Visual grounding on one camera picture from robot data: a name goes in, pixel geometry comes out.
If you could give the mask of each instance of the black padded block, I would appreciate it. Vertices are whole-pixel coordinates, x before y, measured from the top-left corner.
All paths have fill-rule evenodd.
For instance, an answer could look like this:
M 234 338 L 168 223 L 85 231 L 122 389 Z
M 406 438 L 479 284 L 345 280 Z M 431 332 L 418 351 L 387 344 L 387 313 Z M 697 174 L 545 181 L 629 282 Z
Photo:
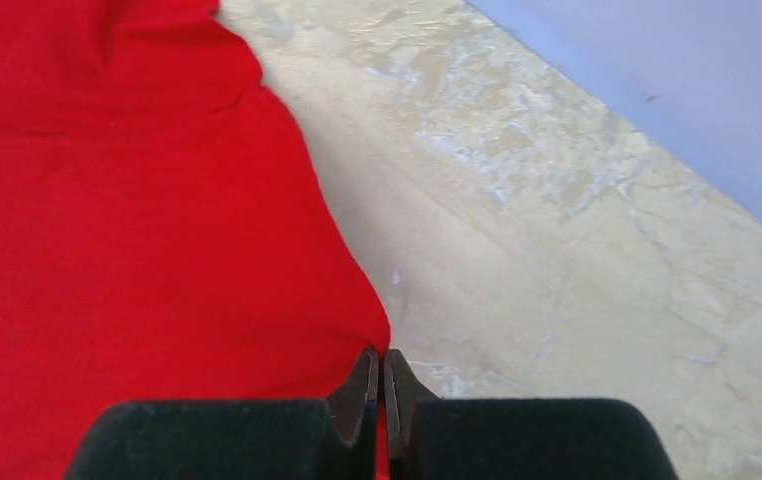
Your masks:
M 323 400 L 131 402 L 95 422 L 66 478 L 350 478 L 326 471 L 338 443 Z
M 422 400 L 408 478 L 675 480 L 652 426 L 616 400 Z
M 67 480 L 369 480 L 378 354 L 327 399 L 138 401 L 90 427 Z

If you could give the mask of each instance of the blue wall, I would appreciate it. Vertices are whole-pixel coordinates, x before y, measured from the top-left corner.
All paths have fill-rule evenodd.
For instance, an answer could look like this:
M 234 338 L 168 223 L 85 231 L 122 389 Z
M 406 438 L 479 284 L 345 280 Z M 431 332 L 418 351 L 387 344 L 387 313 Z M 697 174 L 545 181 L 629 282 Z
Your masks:
M 762 221 L 762 2 L 470 3 Z

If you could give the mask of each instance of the floor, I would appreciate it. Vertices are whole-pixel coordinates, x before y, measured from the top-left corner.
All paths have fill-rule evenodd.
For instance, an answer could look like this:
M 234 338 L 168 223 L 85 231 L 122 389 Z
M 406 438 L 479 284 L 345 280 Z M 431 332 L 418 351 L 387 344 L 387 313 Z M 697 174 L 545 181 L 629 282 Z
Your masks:
M 762 225 L 458 0 L 224 0 L 393 343 L 445 396 L 607 396 L 762 479 Z

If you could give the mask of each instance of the red cloth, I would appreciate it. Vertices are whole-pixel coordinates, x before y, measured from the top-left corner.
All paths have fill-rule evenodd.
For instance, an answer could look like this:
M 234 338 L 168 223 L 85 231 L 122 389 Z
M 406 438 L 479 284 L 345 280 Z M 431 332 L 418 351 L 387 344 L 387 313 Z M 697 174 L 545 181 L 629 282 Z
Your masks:
M 215 0 L 0 1 L 0 478 L 108 405 L 316 396 L 389 326 Z

